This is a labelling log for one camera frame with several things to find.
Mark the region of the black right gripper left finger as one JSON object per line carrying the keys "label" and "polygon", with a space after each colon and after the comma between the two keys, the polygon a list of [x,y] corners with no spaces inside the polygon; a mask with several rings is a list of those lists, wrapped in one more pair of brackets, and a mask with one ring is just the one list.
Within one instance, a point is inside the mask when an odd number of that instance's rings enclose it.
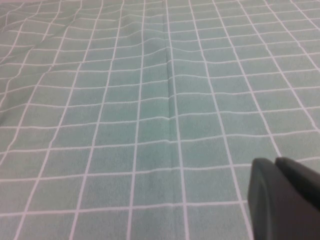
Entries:
{"label": "black right gripper left finger", "polygon": [[318,240],[320,199],[301,196],[275,161],[255,158],[252,162],[247,201],[253,238]]}

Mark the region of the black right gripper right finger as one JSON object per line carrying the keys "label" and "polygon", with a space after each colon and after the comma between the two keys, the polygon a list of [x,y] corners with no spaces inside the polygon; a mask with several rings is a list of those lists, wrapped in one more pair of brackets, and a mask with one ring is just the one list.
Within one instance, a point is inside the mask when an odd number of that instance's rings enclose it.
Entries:
{"label": "black right gripper right finger", "polygon": [[306,200],[320,199],[320,174],[287,157],[277,157],[275,165]]}

